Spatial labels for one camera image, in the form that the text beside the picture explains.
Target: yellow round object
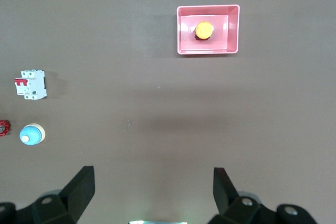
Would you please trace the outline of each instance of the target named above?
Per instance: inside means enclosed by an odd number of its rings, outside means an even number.
[[[208,21],[202,21],[196,26],[195,32],[196,36],[200,39],[209,39],[214,27]]]

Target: gray floor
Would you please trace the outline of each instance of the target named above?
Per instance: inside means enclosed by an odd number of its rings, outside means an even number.
[[[179,56],[176,8],[211,4],[240,5],[239,52]],[[334,223],[335,14],[335,0],[0,0],[0,201],[21,208],[94,165],[80,224],[207,223],[220,166],[270,209]],[[46,99],[16,95],[29,69]],[[37,146],[18,138],[29,123]]]

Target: bolt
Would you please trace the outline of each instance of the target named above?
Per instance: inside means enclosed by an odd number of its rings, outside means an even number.
[[[252,200],[250,200],[249,198],[243,198],[241,201],[243,202],[243,204],[245,206],[252,206],[253,205]]]
[[[298,212],[296,211],[294,207],[285,207],[285,211],[289,215],[298,215]]]
[[[51,199],[50,197],[48,197],[48,198],[43,199],[43,200],[41,201],[41,203],[42,203],[42,204],[48,204],[48,203],[52,202],[52,200],[53,200],[53,199]]]

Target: pink tray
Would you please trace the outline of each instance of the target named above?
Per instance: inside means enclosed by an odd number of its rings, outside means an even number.
[[[239,5],[179,6],[177,52],[180,55],[236,53],[239,10]],[[202,21],[209,21],[214,27],[208,40],[195,39],[195,27]]]

